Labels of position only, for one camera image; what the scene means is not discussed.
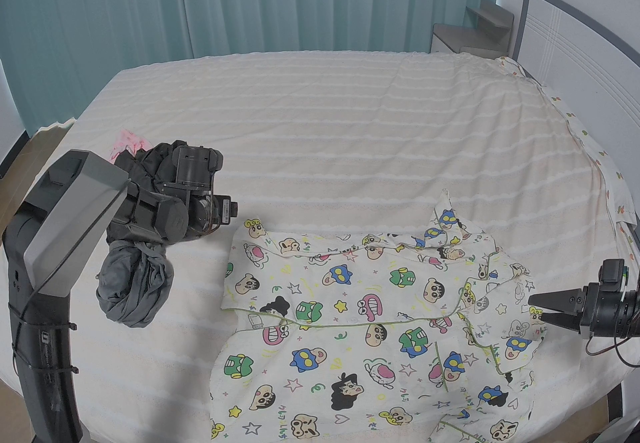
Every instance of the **gray cloth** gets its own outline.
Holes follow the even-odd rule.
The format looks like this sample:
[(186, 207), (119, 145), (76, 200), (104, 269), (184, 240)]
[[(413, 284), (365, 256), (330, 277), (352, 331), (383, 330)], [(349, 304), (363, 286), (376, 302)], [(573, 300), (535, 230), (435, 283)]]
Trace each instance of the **gray cloth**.
[(98, 279), (95, 295), (107, 318), (146, 327), (169, 296), (173, 266), (163, 245), (116, 240)]

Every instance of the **bed sheet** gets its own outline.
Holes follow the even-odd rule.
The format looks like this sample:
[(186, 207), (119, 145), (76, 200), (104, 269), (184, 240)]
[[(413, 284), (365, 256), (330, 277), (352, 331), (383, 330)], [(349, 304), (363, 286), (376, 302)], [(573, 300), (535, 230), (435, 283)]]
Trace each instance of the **bed sheet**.
[[(185, 139), (222, 151), (215, 191), (231, 194), (239, 215), (169, 248), (172, 292), (142, 330), (100, 311), (95, 275), (108, 247), (104, 239), (96, 247), (72, 292), (71, 320), (79, 412), (98, 441), (210, 438), (209, 375), (237, 322), (220, 310), (221, 289), (232, 235), (248, 215), (274, 231), (413, 233), (447, 188), (461, 216), (531, 270), (536, 292), (582, 286), (603, 259), (632, 252), (607, 212), (602, 175), (563, 117), (530, 80), (467, 54), (280, 52), (122, 71), (45, 167), (71, 148), (108, 159), (121, 128), (154, 144)], [(0, 260), (6, 271), (4, 253)], [(0, 273), (0, 378), (19, 390), (6, 281)], [(537, 423), (522, 440), (627, 373), (615, 355), (587, 357), (578, 335), (551, 327), (547, 338), (532, 363)], [(625, 355), (638, 350), (629, 343)], [(412, 443), (432, 429), (411, 424), (398, 434)]]

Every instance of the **nightstand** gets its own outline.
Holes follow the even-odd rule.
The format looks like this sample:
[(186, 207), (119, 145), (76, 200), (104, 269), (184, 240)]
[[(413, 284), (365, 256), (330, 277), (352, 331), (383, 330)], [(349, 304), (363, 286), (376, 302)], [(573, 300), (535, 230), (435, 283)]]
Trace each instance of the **nightstand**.
[(467, 10), (476, 19), (476, 28), (436, 23), (431, 37), (431, 53), (467, 52), (487, 59), (506, 55), (513, 14), (491, 0), (480, 0), (480, 8), (467, 7)]

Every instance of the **tiled floor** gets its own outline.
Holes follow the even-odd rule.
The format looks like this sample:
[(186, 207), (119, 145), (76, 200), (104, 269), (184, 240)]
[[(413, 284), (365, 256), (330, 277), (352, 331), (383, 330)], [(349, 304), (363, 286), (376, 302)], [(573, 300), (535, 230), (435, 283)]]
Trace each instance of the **tiled floor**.
[[(31, 183), (67, 134), (68, 128), (40, 132), (27, 143), (7, 175), (0, 180), (0, 233), (20, 206)], [(608, 422), (607, 399), (584, 409), (535, 443), (578, 443)], [(0, 382), (0, 443), (28, 443), (32, 432), (20, 395)]]

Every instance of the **bed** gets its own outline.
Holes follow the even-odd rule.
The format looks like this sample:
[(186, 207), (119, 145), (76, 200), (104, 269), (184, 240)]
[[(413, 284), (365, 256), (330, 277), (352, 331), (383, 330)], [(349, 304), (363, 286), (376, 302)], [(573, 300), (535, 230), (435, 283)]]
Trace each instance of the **bed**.
[[(116, 75), (45, 167), (72, 148), (108, 157), (121, 128), (154, 144), (185, 139), (222, 151), (225, 166), (215, 190), (238, 201), (239, 215), (213, 236), (168, 250), (172, 292), (143, 330), (117, 325), (100, 311), (95, 275), (107, 245), (103, 240), (96, 247), (71, 301), (71, 320), (78, 324), (72, 334), (77, 403), (92, 438), (209, 438), (209, 375), (237, 322), (220, 311), (221, 286), (232, 235), (250, 216), (277, 231), (414, 232), (447, 188), (460, 215), (531, 270), (538, 292), (584, 285), (596, 278), (602, 260), (617, 256), (628, 260), (635, 281), (637, 247), (629, 227), (635, 213), (626, 196), (640, 180), (629, 154), (605, 141), (604, 119), (625, 117), (582, 111), (572, 95), (587, 98), (576, 82), (591, 91), (572, 75), (584, 65), (558, 66), (564, 54), (559, 43), (591, 53), (588, 45), (601, 33), (576, 34), (570, 25), (567, 34), (561, 23), (576, 18), (557, 0), (538, 1), (525, 0), (519, 65), (468, 54), (280, 52), (152, 64)], [(614, 95), (638, 100), (637, 81), (623, 62), (628, 55), (603, 39), (619, 53), (603, 43), (594, 49), (601, 54), (590, 56), (606, 59), (601, 77), (615, 86)], [(561, 81), (567, 75), (572, 81)], [(606, 89), (598, 94), (602, 104), (613, 103)], [(582, 124), (622, 167), (620, 178), (604, 155), (600, 164), (589, 155), (597, 144), (581, 135)], [(619, 182), (607, 180), (611, 175)], [(4, 253), (0, 269), (6, 270)], [(3, 306), (6, 281), (0, 274)], [(0, 340), (8, 342), (9, 315), (2, 309)], [(624, 354), (639, 350), (629, 343)], [(580, 336), (555, 327), (536, 359), (534, 423), (518, 432), (519, 441), (544, 434), (602, 397), (628, 370), (615, 354), (588, 358)], [(19, 391), (9, 345), (0, 348), (0, 378)], [(433, 427), (402, 429), (407, 442), (419, 442)], [(340, 440), (384, 441), (388, 435), (372, 431)]]

